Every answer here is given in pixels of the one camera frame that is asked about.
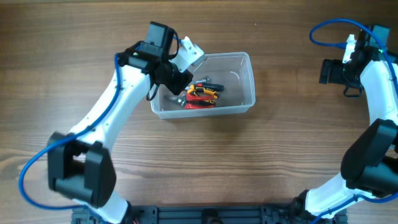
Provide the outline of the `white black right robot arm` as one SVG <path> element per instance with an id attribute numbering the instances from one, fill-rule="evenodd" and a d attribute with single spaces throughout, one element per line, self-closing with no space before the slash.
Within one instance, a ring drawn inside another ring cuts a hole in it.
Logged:
<path id="1" fill-rule="evenodd" d="M 369 127 L 346 151 L 339 173 L 323 185 L 303 191 L 286 211 L 290 223 L 342 223 L 345 210 L 362 201 L 387 203 L 397 198 L 397 159 L 387 156 L 397 147 L 397 54 L 387 49 L 390 29 L 364 26 L 350 19 L 334 19 L 359 27 L 358 36 L 335 44 L 341 60 L 325 59 L 319 82 L 357 89 L 366 95 Z"/>

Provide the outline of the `black red screwdriver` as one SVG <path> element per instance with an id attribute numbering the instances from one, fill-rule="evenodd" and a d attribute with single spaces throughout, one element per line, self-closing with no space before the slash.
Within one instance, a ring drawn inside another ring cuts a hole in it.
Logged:
<path id="1" fill-rule="evenodd" d="M 194 87 L 203 87 L 209 88 L 214 91 L 224 91 L 224 86 L 220 84 L 212 84 L 212 83 L 197 83 L 193 85 Z"/>

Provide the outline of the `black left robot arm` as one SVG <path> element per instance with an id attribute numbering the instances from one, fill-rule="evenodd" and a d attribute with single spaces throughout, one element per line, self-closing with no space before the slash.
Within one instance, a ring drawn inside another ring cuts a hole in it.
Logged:
<path id="1" fill-rule="evenodd" d="M 171 27 L 151 22 L 144 40 L 114 58 L 115 71 L 94 107 L 68 134 L 53 133 L 47 153 L 49 188 L 90 209 L 105 223 L 129 223 L 131 205 L 115 190 L 111 150 L 125 122 L 160 85 L 179 95 L 192 81 L 189 66 L 204 51 Z"/>

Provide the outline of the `red handled cutters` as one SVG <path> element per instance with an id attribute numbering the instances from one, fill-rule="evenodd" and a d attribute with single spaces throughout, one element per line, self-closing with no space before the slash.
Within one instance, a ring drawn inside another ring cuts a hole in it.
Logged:
<path id="1" fill-rule="evenodd" d="M 164 98 L 176 105 L 182 106 L 186 110 L 214 108 L 218 93 L 200 96 L 198 93 L 187 93 L 183 96 L 166 95 Z"/>

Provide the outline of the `orange black needle-nose pliers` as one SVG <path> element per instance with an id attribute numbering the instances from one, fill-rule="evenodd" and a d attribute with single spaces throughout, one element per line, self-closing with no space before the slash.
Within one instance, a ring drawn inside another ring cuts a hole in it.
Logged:
<path id="1" fill-rule="evenodd" d="M 191 94 L 193 96 L 200 96 L 200 93 L 203 93 L 203 94 L 206 94 L 206 95 L 210 95 L 213 98 L 219 98 L 220 97 L 220 94 L 217 91 L 215 91 L 215 90 L 213 90 L 211 88 L 203 87 L 201 85 L 196 85 L 196 84 L 188 86 L 186 91 L 187 91 L 188 94 Z"/>

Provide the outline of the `small silver wrench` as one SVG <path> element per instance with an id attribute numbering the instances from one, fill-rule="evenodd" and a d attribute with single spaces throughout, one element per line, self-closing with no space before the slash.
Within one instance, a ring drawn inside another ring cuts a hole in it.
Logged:
<path id="1" fill-rule="evenodd" d="M 190 84 L 197 84 L 197 83 L 209 83 L 211 82 L 211 78 L 209 76 L 205 76 L 202 79 L 192 81 Z"/>

